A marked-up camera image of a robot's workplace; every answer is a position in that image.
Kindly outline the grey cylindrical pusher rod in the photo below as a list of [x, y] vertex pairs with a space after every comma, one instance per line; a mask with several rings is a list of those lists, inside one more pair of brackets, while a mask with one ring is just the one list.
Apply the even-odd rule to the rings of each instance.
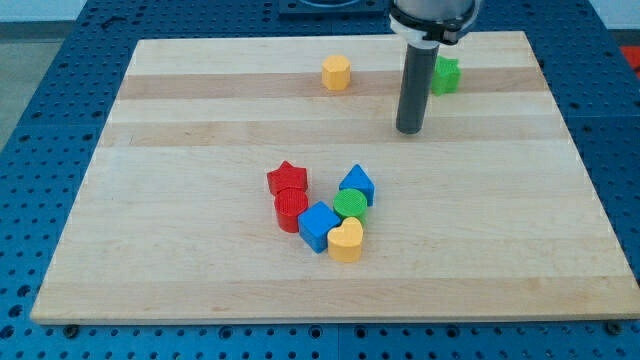
[[417, 134], [423, 127], [438, 51], [438, 46], [407, 46], [395, 122], [403, 134]]

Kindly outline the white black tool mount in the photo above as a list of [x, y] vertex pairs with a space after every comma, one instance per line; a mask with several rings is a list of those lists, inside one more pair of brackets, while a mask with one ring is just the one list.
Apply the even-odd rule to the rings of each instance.
[[392, 31], [421, 49], [457, 44], [478, 15], [478, 3], [391, 3], [389, 8]]

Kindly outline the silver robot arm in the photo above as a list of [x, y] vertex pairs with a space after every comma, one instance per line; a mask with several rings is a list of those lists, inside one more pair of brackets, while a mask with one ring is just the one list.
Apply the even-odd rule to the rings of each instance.
[[396, 129], [421, 131], [439, 47], [455, 45], [474, 25], [481, 0], [393, 0], [390, 28], [406, 41]]

